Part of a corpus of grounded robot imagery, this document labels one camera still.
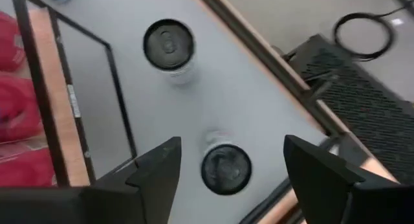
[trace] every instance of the black lid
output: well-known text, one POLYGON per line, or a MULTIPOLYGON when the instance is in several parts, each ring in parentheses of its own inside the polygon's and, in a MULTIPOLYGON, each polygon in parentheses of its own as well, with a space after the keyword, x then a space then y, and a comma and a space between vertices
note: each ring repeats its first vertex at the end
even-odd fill
POLYGON ((173 71, 191 59, 194 53, 193 36, 188 28, 178 21, 157 21, 145 33, 144 53, 155 67, 173 71))
POLYGON ((252 163, 241 148, 222 144, 207 153, 201 164, 204 184, 219 195, 240 192, 252 175, 252 163))

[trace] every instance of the red object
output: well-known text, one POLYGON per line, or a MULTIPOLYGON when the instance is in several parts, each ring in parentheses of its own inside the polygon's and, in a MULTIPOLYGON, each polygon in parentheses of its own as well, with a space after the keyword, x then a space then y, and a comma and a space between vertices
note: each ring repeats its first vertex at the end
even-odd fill
MULTIPOLYGON (((20 143, 0 145, 19 148, 20 143)), ((4 186, 55 186, 56 178, 48 148, 28 150, 0 159, 0 187, 4 186)))
POLYGON ((18 70, 25 58, 17 21, 0 11, 0 71, 18 70))
POLYGON ((32 81, 0 76, 0 142, 26 139, 42 130, 32 81))

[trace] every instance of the sticker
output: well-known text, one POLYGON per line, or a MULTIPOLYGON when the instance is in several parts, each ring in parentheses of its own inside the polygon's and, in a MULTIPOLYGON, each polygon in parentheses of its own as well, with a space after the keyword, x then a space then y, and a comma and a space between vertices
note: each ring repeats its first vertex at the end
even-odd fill
POLYGON ((75 96, 75 90, 73 89, 73 85, 68 85, 67 90, 69 92, 69 98, 71 99, 73 115, 75 116, 75 118, 79 118, 80 111, 79 111, 78 101, 75 96))

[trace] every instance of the black cord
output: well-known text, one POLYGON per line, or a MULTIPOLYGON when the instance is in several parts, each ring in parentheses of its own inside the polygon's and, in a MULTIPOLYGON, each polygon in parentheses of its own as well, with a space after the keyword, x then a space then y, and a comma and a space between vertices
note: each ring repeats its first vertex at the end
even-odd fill
POLYGON ((395 33, 394 28, 386 20, 383 20, 382 17, 386 17, 400 10, 403 10, 407 8, 410 4, 412 4, 412 2, 414 2, 414 0, 407 1, 403 7, 400 7, 386 14, 371 14, 371 13, 358 12, 358 13, 348 14, 342 17, 335 24, 335 27, 333 30, 333 38, 334 38, 336 46, 348 52, 353 58, 356 58, 360 62, 368 62, 368 61, 377 59, 378 57, 386 53, 393 46, 395 42, 395 38, 396 38, 396 33, 395 33), (376 52, 373 52, 373 53, 366 54, 366 53, 355 52, 351 49, 348 49, 347 47, 343 45, 341 38, 338 35, 339 29, 346 22, 350 20, 354 20, 354 19, 368 19, 370 21, 374 21, 375 23, 380 24, 386 30, 388 39, 387 39, 386 44, 382 47, 382 49, 376 52))

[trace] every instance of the floor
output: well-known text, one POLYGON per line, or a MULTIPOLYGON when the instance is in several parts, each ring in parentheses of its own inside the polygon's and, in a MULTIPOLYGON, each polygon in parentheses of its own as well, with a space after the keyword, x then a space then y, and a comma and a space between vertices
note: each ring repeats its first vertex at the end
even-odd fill
MULTIPOLYGON (((309 36, 323 34, 331 38, 332 26, 346 14, 371 12, 383 14, 400 5, 394 0, 229 0, 236 9, 271 44, 289 52, 309 36)), ((404 100, 414 101, 411 89, 414 70, 411 59, 414 51, 414 19, 401 11, 387 20, 399 19, 395 26, 397 43, 383 57, 361 63, 392 91, 404 100)), ((354 20, 343 26, 341 32, 347 46, 362 52, 373 52, 383 44, 385 37, 380 27, 366 21, 354 20)))

